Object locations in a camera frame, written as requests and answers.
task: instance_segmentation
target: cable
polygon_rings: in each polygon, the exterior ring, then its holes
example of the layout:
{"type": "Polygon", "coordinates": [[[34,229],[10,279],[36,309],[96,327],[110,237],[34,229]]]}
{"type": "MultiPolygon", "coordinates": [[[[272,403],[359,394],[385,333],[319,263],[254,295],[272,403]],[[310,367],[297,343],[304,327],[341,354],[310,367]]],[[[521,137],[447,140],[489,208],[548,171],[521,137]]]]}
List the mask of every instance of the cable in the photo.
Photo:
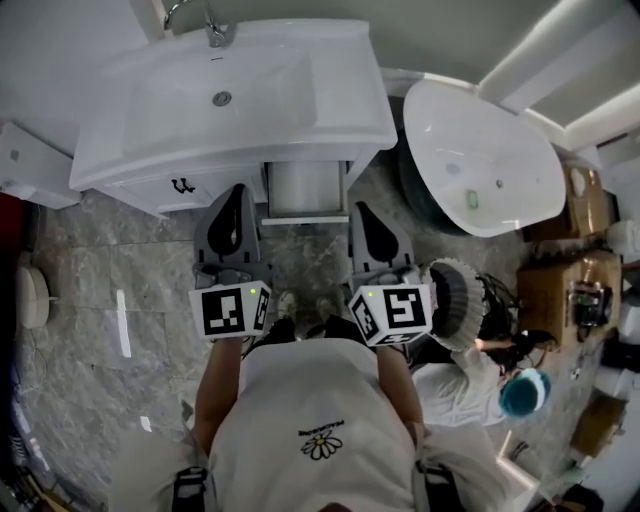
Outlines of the cable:
{"type": "Polygon", "coordinates": [[[577,335],[578,341],[580,343],[584,343],[585,340],[589,337],[589,334],[591,334],[591,326],[589,326],[589,325],[579,325],[578,326],[578,330],[576,331],[576,335],[577,335]]]}
{"type": "MultiPolygon", "coordinates": [[[[547,351],[548,351],[548,347],[545,347],[544,349],[542,349],[542,355],[540,356],[540,359],[538,360],[537,363],[533,362],[533,358],[531,357],[530,353],[529,354],[525,354],[524,357],[526,357],[529,360],[529,362],[531,363],[530,368],[534,368],[534,369],[540,368],[540,366],[542,365],[542,362],[544,361],[544,358],[547,355],[547,351]]],[[[516,368],[518,370],[526,370],[526,368],[523,368],[522,366],[519,366],[517,364],[516,364],[516,368]]]]}
{"type": "Polygon", "coordinates": [[[593,356],[596,354],[596,352],[598,352],[598,350],[600,350],[600,346],[601,346],[603,343],[606,343],[606,342],[607,342],[606,340],[598,341],[598,342],[596,343],[595,348],[594,348],[593,350],[591,350],[590,352],[587,352],[587,351],[586,351],[586,346],[587,346],[587,344],[586,344],[586,343],[583,343],[583,344],[581,345],[581,347],[582,347],[582,348],[580,349],[580,356],[579,356],[579,357],[593,357],[593,356]]]}
{"type": "Polygon", "coordinates": [[[506,285],[490,274],[480,274],[478,279],[485,290],[483,300],[488,306],[480,327],[479,338],[484,340],[501,340],[509,338],[512,332],[513,315],[511,308],[517,308],[518,299],[506,285]]]}

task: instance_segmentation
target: drawer handle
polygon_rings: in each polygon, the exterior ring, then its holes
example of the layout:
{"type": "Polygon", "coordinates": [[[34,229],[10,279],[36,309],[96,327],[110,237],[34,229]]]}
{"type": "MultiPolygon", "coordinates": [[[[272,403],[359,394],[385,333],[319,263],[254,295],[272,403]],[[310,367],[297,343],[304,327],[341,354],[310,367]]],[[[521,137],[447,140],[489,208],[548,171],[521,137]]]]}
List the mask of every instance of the drawer handle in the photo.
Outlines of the drawer handle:
{"type": "Polygon", "coordinates": [[[187,185],[186,178],[182,178],[180,181],[182,181],[182,188],[178,187],[178,180],[171,180],[171,183],[173,183],[173,188],[175,188],[181,194],[184,194],[185,192],[192,193],[196,189],[196,187],[190,187],[189,185],[187,185]]]}

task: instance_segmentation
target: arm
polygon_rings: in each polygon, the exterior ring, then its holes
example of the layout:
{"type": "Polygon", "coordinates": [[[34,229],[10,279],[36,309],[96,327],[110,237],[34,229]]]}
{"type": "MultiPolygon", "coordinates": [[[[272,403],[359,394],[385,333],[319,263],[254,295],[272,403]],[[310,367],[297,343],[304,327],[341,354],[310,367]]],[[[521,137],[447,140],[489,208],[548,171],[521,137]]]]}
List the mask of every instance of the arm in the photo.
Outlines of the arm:
{"type": "Polygon", "coordinates": [[[209,455],[213,438],[238,398],[242,338],[213,344],[196,395],[193,435],[209,455]]]}
{"type": "Polygon", "coordinates": [[[422,407],[404,355],[389,347],[376,348],[380,387],[403,423],[422,421],[422,407]]]}

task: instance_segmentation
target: person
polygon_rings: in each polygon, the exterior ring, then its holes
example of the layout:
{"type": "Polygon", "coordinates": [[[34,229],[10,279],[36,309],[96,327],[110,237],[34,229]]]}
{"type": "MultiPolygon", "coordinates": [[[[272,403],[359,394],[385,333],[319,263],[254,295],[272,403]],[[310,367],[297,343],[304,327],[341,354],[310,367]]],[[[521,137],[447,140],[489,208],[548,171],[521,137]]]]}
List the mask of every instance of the person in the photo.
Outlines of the person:
{"type": "Polygon", "coordinates": [[[213,343],[181,442],[135,432],[110,509],[336,512],[502,510],[510,487],[477,424],[429,434],[402,350],[364,345],[318,301],[325,337],[296,341],[285,292],[269,334],[213,343]]]}
{"type": "Polygon", "coordinates": [[[539,410],[551,392],[549,376],[533,368],[505,373],[494,360],[504,360],[496,353],[512,345],[476,339],[467,350],[451,352],[429,340],[411,367],[424,423],[432,429],[471,422],[489,426],[539,410]]]}

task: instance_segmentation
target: sneaker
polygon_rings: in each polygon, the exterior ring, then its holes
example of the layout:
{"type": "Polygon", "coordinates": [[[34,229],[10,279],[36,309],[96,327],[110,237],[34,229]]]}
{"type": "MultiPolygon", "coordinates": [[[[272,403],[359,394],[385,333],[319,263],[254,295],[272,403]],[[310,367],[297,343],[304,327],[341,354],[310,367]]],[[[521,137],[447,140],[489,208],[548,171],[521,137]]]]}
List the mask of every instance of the sneaker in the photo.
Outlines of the sneaker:
{"type": "Polygon", "coordinates": [[[285,291],[278,299],[278,320],[281,318],[291,318],[296,321],[298,311],[298,299],[293,292],[285,291]]]}
{"type": "Polygon", "coordinates": [[[318,300],[316,301],[316,310],[318,311],[323,324],[327,323],[327,320],[329,320],[331,315],[340,316],[338,313],[338,306],[336,306],[336,303],[326,295],[318,297],[318,300]]]}

